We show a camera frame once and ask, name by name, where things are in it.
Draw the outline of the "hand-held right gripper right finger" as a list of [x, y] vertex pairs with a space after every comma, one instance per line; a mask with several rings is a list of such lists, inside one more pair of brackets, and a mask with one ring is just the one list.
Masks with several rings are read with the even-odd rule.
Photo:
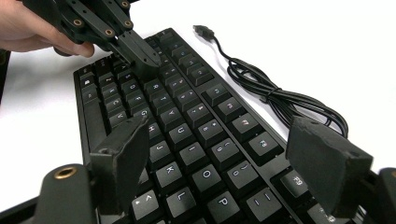
[[371, 169], [371, 155], [324, 124], [295, 117], [290, 125], [286, 159], [326, 214], [355, 216], [360, 181]]

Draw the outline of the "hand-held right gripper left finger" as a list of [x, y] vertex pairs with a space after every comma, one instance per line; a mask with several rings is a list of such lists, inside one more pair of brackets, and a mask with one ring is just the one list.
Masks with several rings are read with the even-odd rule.
[[90, 157], [101, 188], [100, 214], [128, 214], [149, 158], [148, 117], [123, 121]]

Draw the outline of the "black computer keyboard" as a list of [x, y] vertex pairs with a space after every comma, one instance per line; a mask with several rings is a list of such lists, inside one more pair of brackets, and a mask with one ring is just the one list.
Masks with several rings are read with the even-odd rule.
[[99, 224], [363, 224], [328, 215], [285, 157], [285, 142], [178, 33], [148, 39], [150, 82], [115, 56], [74, 74], [82, 151], [148, 118], [148, 164], [125, 217]]

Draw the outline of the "white foam board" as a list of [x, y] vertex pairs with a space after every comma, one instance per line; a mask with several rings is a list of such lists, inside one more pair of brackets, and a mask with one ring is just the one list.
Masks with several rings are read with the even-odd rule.
[[[396, 0], [138, 0], [142, 36], [175, 29], [218, 73], [227, 58], [340, 113], [373, 167], [396, 167]], [[82, 160], [72, 75], [83, 57], [13, 53], [0, 102], [0, 212]]]

